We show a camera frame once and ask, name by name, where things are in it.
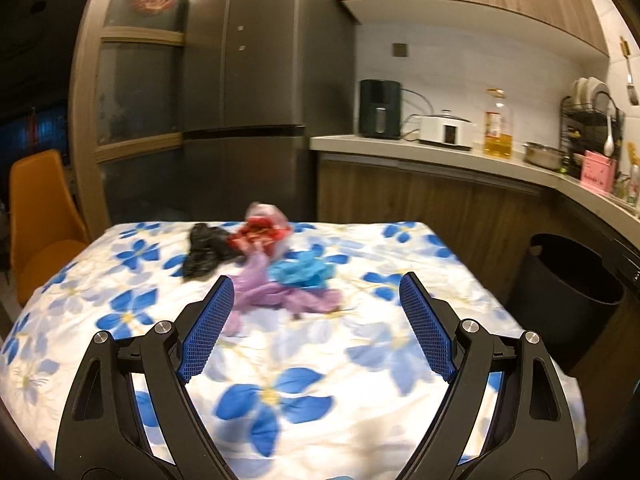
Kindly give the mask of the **dark grey refrigerator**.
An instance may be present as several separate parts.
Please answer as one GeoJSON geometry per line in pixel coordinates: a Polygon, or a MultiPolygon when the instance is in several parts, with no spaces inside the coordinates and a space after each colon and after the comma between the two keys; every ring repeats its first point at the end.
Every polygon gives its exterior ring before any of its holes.
{"type": "Polygon", "coordinates": [[[239,220],[256,202],[314,218],[310,142],[352,128],[355,50],[338,0],[190,0],[182,112],[193,219],[239,220]]]}

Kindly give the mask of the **black dish rack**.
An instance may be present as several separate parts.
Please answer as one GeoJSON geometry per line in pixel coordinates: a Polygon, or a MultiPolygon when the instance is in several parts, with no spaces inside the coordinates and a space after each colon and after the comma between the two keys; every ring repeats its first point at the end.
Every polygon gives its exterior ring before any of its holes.
{"type": "Polygon", "coordinates": [[[611,158],[620,164],[626,115],[615,105],[608,85],[596,77],[580,77],[560,104],[560,147],[568,163],[567,173],[582,173],[585,152],[603,155],[606,140],[606,107],[611,105],[615,150],[611,158]]]}

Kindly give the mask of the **black plastic bag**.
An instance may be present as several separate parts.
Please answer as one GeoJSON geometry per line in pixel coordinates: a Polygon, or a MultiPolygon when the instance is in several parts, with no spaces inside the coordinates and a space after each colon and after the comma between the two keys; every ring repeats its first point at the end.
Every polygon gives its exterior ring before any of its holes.
{"type": "Polygon", "coordinates": [[[189,232],[189,243],[189,252],[182,263],[185,281],[206,278],[221,264],[244,258],[231,244],[231,233],[219,226],[195,223],[189,232]]]}

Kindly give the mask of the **stainless steel pot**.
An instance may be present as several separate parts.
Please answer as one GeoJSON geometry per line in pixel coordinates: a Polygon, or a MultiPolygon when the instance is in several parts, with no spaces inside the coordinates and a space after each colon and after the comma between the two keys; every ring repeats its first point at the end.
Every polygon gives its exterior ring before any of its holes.
{"type": "Polygon", "coordinates": [[[536,167],[559,171],[563,166],[565,154],[558,148],[535,142],[526,142],[524,150],[524,160],[536,167]]]}

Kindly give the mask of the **black air fryer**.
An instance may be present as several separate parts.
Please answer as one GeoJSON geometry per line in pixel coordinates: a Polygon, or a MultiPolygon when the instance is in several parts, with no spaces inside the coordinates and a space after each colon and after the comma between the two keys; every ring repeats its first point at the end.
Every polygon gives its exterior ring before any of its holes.
{"type": "Polygon", "coordinates": [[[401,84],[398,81],[359,81],[358,132],[365,138],[400,138],[401,84]]]}

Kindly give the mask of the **wooden lower cabinet counter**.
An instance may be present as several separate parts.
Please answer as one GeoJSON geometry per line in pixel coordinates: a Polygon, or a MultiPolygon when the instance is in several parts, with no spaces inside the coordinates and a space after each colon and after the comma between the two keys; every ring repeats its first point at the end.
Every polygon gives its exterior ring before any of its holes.
{"type": "Polygon", "coordinates": [[[536,233],[603,254],[639,249],[639,218],[577,180],[527,165],[408,141],[317,136],[318,218],[426,224],[499,301],[536,233]]]}

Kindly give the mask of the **wooden framed glass door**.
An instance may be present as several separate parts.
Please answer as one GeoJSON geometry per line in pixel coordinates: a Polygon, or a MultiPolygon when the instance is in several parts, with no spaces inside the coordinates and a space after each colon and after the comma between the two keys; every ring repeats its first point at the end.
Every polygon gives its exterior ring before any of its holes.
{"type": "Polygon", "coordinates": [[[160,14],[88,0],[70,76],[70,145],[91,237],[117,223],[183,220],[182,58],[190,0],[160,14]]]}

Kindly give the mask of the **hanging metal spatula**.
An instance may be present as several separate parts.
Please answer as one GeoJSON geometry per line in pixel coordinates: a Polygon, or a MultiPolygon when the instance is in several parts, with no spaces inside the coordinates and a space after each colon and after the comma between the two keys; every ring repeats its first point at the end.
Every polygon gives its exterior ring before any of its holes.
{"type": "Polygon", "coordinates": [[[620,50],[622,51],[622,55],[625,59],[626,67],[627,67],[627,79],[626,79],[626,89],[628,93],[628,99],[632,106],[639,105],[639,95],[634,85],[634,76],[632,76],[631,62],[630,62],[630,47],[627,40],[624,37],[620,37],[620,50]]]}

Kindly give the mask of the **purple plastic bag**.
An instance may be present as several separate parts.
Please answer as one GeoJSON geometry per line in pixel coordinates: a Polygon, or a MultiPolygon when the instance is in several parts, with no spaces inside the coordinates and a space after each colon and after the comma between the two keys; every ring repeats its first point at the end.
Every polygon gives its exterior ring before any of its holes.
{"type": "Polygon", "coordinates": [[[234,336],[241,330],[242,315],[257,308],[285,309],[294,316],[302,313],[329,313],[343,304],[338,289],[300,289],[286,287],[268,276],[268,268],[274,261],[262,252],[247,257],[239,274],[231,275],[234,301],[231,313],[222,332],[234,336]]]}

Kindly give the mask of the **blue disposable glove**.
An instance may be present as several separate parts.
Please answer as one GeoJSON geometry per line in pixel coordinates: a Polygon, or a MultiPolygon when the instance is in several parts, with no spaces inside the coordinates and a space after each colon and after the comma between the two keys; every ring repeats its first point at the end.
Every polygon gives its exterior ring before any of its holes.
{"type": "Polygon", "coordinates": [[[300,252],[295,258],[271,263],[268,268],[271,281],[286,287],[300,289],[326,289],[334,278],[335,268],[313,252],[300,252]]]}

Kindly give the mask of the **orange chair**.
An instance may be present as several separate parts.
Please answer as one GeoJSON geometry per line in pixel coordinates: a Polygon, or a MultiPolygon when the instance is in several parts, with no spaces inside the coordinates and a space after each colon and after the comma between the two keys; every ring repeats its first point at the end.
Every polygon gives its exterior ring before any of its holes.
{"type": "Polygon", "coordinates": [[[17,302],[24,307],[89,245],[85,223],[66,183],[58,151],[13,164],[10,171],[10,261],[17,302]]]}

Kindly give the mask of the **wall power socket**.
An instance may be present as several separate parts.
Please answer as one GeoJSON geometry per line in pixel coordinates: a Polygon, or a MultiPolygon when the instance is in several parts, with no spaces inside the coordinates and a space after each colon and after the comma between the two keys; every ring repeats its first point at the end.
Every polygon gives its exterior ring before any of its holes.
{"type": "Polygon", "coordinates": [[[406,58],[408,56],[408,44],[393,44],[393,57],[406,58]]]}

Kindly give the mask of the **white ladle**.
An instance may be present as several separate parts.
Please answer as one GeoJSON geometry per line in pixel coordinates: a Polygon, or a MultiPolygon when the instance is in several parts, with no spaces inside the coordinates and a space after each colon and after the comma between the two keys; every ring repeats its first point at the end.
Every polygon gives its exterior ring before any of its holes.
{"type": "Polygon", "coordinates": [[[606,140],[603,145],[603,155],[607,158],[611,158],[615,150],[611,105],[608,105],[606,107],[605,117],[606,117],[606,140]]]}

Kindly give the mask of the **small red white snack bag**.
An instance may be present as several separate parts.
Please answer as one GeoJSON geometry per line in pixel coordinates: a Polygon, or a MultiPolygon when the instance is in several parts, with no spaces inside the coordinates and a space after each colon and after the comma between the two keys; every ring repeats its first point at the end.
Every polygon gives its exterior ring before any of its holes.
{"type": "Polygon", "coordinates": [[[249,256],[262,252],[270,260],[281,258],[290,248],[294,230],[286,215],[270,204],[251,204],[242,226],[229,237],[229,245],[249,256]]]}

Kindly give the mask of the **black trash bin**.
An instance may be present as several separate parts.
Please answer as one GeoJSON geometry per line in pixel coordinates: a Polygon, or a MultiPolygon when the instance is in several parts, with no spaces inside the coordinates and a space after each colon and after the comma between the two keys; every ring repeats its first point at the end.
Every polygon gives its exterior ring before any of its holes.
{"type": "Polygon", "coordinates": [[[623,302],[623,284],[602,257],[570,238],[537,233],[518,269],[506,310],[541,336],[567,374],[585,356],[623,302]]]}

